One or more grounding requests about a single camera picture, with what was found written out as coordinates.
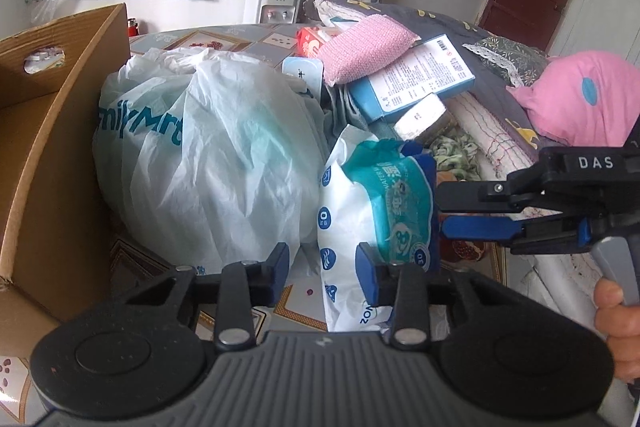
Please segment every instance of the white label with barcode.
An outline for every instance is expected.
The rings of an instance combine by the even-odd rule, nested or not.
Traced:
[[[449,38],[441,35],[370,74],[369,82],[380,107],[390,112],[474,78]]]

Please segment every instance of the white plastic bag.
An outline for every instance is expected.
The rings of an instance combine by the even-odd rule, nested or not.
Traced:
[[[31,25],[41,26],[51,22],[62,1],[63,0],[41,0],[31,5]]]
[[[201,48],[151,50],[111,74],[94,158],[133,237],[201,274],[263,261],[278,241],[293,260],[314,241],[328,147],[322,110],[308,110],[318,102],[295,82],[253,57]]]
[[[391,307],[374,308],[355,269],[360,243],[388,263],[440,267],[433,193],[436,164],[416,142],[378,140],[347,126],[326,163],[320,188],[318,245],[329,331],[379,330]]]

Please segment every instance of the green fabric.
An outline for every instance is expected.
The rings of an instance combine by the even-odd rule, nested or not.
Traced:
[[[520,74],[525,86],[531,86],[539,79],[548,64],[545,54],[541,51],[505,37],[487,37],[476,42],[476,45],[487,48],[510,61]],[[480,59],[495,74],[502,77],[508,86],[511,86],[509,75],[504,69],[496,66],[487,58],[481,57]]]
[[[459,127],[438,136],[429,150],[436,160],[438,171],[451,171],[458,181],[480,181],[476,161],[478,144]]]

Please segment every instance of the human hand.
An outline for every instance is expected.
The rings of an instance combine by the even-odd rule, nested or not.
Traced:
[[[594,325],[609,335],[607,346],[616,362],[616,377],[626,382],[640,378],[640,306],[623,306],[622,288],[600,279],[593,292],[598,310]]]

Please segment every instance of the pink plush toy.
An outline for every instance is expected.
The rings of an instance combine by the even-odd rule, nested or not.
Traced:
[[[507,87],[542,136],[622,147],[640,115],[640,70],[609,52],[555,58],[531,87]]]

